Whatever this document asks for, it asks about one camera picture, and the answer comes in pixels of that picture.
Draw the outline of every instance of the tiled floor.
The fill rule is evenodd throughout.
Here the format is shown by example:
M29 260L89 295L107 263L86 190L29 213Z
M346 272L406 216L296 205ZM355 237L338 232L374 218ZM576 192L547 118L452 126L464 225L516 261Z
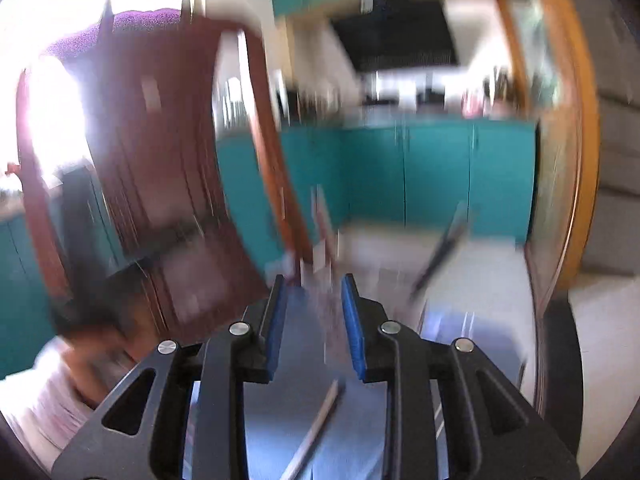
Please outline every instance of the tiled floor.
M438 233L351 225L338 236L340 272L352 272L360 294L382 303L389 317L417 326L421 307L474 312L504 327L527 366L522 393L532 402L536 339L529 275L512 240L464 241L438 273L424 298L408 304L411 285L430 259Z
M582 353L578 465L585 475L618 435L640 396L640 278L581 276L569 302Z

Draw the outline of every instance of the triangular cutout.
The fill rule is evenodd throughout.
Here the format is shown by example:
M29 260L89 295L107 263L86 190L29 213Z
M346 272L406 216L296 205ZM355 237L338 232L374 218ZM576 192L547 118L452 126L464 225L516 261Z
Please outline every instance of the triangular cutout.
M102 425L131 436L138 434L155 378L155 370L144 370L104 415Z
M512 402L500 384L484 370L478 370L476 377L493 434L500 436L523 428L527 423L525 414Z

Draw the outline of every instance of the metal screw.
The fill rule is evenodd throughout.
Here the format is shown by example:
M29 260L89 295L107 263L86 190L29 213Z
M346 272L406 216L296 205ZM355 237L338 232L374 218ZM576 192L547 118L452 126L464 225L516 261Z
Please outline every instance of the metal screw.
M466 337L461 337L460 339L456 339L456 350L459 352L469 353L471 352L476 345L471 339L467 339Z
M233 323L233 325L229 327L229 332L231 332L233 335L244 335L249 332L250 328L251 327L244 321L238 321L237 323Z
M380 330L385 334L397 334L400 332L400 324L395 321L385 321L382 325L380 325Z
M170 339L162 341L158 345L158 351L163 355L172 354L173 352L175 352L176 348L178 348L177 343L175 341L171 341Z

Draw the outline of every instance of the person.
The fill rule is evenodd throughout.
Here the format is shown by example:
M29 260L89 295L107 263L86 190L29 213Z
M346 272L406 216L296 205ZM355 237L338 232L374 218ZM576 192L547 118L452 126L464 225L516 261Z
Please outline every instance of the person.
M131 321L88 326L46 343L29 370L0 381L0 412L47 473L94 409L158 344L146 299L131 300Z

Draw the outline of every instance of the black range hood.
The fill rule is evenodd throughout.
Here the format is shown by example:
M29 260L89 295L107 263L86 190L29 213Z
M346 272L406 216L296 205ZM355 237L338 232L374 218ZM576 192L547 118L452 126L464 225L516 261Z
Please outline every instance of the black range hood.
M331 24L356 72L459 65L442 0L373 0Z

